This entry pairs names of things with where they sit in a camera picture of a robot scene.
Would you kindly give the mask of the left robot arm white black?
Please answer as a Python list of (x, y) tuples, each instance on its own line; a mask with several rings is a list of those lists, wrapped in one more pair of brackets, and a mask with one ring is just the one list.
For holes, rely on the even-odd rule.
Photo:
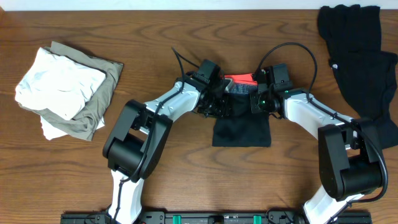
[(183, 72), (157, 99), (124, 105), (103, 148), (114, 182), (107, 223), (138, 219), (144, 181), (157, 166), (173, 123), (188, 112), (216, 118), (229, 115), (226, 94), (233, 85), (217, 64), (204, 60), (196, 71)]

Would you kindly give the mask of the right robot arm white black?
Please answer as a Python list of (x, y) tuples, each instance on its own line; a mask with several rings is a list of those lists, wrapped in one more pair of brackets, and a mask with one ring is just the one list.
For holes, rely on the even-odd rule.
[(386, 192), (388, 174), (377, 131), (368, 119), (339, 114), (320, 103), (308, 90), (294, 88), (284, 64), (257, 68), (252, 78), (253, 113), (265, 112), (297, 123), (318, 141), (321, 187), (302, 211), (267, 216), (269, 223), (371, 223), (369, 213), (347, 212), (365, 195)]

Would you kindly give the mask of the black leggings with red waistband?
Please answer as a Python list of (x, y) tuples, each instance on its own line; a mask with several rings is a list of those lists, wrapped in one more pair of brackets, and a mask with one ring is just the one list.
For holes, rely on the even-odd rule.
[(227, 93), (231, 114), (217, 119), (213, 128), (213, 147), (269, 147), (271, 131), (267, 113), (252, 113), (250, 94), (257, 92), (257, 81), (250, 73), (226, 75), (233, 81)]

